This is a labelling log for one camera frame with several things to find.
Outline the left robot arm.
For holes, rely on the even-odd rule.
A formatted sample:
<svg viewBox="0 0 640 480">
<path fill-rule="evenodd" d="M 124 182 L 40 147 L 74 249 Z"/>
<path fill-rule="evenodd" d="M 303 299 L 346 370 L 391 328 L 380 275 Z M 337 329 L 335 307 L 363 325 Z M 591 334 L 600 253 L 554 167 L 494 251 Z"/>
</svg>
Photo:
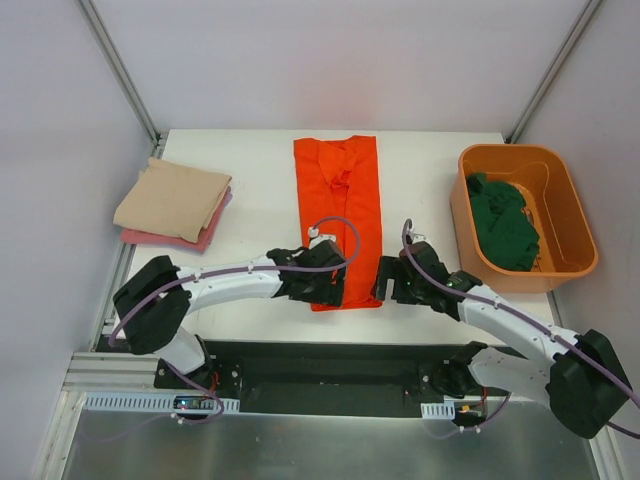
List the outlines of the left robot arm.
<svg viewBox="0 0 640 480">
<path fill-rule="evenodd" d="M 177 368 L 188 388 L 204 387 L 211 377 L 204 343 L 182 327 L 205 308 L 246 299 L 286 297 L 339 306 L 344 296 L 347 259 L 330 236 L 311 247 L 272 249 L 244 263 L 180 267 L 167 255 L 148 261 L 113 297 L 123 333 L 134 355 L 153 354 Z"/>
</svg>

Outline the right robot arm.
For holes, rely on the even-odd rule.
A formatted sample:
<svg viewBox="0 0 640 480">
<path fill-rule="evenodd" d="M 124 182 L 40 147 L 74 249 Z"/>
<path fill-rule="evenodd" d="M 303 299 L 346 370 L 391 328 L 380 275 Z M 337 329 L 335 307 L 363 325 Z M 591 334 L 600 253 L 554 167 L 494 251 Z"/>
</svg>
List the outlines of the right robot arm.
<svg viewBox="0 0 640 480">
<path fill-rule="evenodd" d="M 461 399 L 497 388 L 535 401 L 575 435 L 591 439 L 639 396 L 609 339 L 546 324 L 513 306 L 473 275 L 450 272 L 425 241 L 379 260 L 372 289 L 378 300 L 427 306 L 480 329 L 508 348 L 471 341 L 429 376 L 432 389 Z"/>
</svg>

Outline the orange t-shirt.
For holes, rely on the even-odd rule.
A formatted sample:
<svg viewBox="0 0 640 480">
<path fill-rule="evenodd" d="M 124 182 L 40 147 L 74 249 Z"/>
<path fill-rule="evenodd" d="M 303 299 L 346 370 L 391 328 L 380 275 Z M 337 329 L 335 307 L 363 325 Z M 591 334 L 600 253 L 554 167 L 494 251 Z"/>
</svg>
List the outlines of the orange t-shirt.
<svg viewBox="0 0 640 480">
<path fill-rule="evenodd" d="M 336 237 L 346 257 L 357 256 L 347 268 L 342 307 L 381 307 L 372 295 L 383 254 L 377 139 L 301 138 L 293 142 L 293 153 L 303 240 L 309 240 L 309 229 L 321 219 L 347 220 L 320 226 L 321 232 Z"/>
</svg>

